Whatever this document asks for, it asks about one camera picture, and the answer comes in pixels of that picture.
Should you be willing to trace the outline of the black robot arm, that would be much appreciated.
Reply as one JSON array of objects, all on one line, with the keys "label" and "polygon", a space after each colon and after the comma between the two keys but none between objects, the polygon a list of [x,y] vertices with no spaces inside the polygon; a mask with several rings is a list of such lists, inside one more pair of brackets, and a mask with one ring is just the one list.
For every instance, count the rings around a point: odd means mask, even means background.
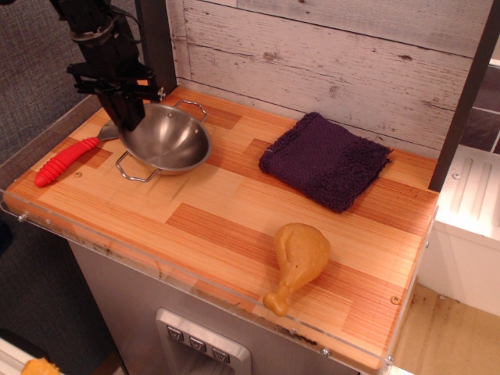
[{"label": "black robot arm", "polygon": [[96,95],[119,128],[133,131],[145,118],[144,101],[162,101],[166,93],[152,68],[139,60],[138,45],[127,19],[130,14],[110,1],[53,1],[84,61],[67,72],[81,94]]}]

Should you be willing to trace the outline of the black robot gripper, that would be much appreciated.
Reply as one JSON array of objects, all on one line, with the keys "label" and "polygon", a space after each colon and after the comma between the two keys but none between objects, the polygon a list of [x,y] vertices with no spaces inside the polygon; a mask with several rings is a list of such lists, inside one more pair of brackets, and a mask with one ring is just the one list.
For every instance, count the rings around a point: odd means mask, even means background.
[{"label": "black robot gripper", "polygon": [[95,94],[116,126],[134,131],[145,117],[142,100],[160,102],[166,96],[152,68],[139,61],[140,41],[127,23],[105,23],[70,36],[85,58],[68,67],[78,90]]}]

